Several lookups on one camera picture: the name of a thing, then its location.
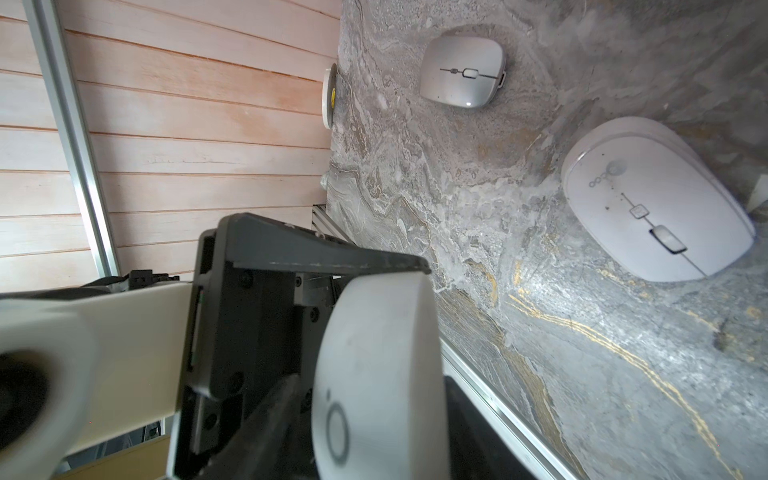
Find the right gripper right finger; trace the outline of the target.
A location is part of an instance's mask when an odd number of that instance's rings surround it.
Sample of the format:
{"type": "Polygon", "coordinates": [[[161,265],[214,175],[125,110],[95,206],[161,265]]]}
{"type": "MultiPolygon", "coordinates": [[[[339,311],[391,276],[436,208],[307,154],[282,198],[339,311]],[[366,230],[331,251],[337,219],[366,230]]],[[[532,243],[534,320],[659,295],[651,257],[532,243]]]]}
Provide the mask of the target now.
{"type": "Polygon", "coordinates": [[[534,480],[456,381],[444,377],[451,478],[534,480]]]}

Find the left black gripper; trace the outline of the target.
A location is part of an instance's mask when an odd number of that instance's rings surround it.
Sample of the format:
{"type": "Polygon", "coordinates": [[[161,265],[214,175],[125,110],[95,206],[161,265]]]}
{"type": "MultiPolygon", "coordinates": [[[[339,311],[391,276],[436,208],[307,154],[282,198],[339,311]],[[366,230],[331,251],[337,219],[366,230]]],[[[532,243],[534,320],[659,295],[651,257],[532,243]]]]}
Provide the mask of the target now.
{"type": "Polygon", "coordinates": [[[263,216],[224,217],[199,240],[168,474],[200,479],[244,417],[246,390],[301,377],[302,447],[311,445],[321,338],[343,290],[374,274],[422,272],[418,256],[371,250],[263,216]]]}

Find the white mouse with logo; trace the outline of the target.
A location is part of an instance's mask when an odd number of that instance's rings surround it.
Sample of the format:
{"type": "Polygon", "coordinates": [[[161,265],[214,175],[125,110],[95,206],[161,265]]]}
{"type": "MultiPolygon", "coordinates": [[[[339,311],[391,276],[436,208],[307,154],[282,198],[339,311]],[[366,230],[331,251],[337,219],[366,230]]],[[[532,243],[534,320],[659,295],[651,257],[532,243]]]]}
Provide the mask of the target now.
{"type": "Polygon", "coordinates": [[[617,118],[588,132],[566,155],[561,181],[595,241],[649,282],[712,276],[756,238],[747,213],[698,154],[651,119],[617,118]]]}

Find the silver computer mouse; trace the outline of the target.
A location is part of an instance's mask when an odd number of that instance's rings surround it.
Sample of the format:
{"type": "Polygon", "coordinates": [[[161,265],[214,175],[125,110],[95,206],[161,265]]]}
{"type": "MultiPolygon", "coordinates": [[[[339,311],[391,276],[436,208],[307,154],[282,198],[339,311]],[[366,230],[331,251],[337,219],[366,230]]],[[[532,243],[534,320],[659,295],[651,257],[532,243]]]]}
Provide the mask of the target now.
{"type": "Polygon", "coordinates": [[[487,105],[504,83],[506,53],[494,40],[441,36],[425,51],[419,93],[444,105],[477,109],[487,105]]]}

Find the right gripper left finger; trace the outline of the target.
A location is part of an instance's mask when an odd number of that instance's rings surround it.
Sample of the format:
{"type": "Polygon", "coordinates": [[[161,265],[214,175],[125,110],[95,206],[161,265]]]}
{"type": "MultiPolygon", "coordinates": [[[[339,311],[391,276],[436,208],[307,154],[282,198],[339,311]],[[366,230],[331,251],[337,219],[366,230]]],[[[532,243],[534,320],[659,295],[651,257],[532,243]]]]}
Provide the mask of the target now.
{"type": "Polygon", "coordinates": [[[310,479],[302,447],[301,377],[291,373],[244,394],[248,414],[233,436],[201,469],[200,479],[310,479]]]}

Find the grey-white computer mouse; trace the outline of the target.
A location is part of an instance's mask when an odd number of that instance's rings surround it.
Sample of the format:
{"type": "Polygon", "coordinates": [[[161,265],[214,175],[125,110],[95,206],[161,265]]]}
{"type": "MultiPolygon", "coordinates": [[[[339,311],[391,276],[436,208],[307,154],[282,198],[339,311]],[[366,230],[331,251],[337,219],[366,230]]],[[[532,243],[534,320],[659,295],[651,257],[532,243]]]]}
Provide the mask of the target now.
{"type": "Polygon", "coordinates": [[[336,302],[313,385],[322,479],[448,479],[436,302],[422,272],[362,276],[336,302]]]}

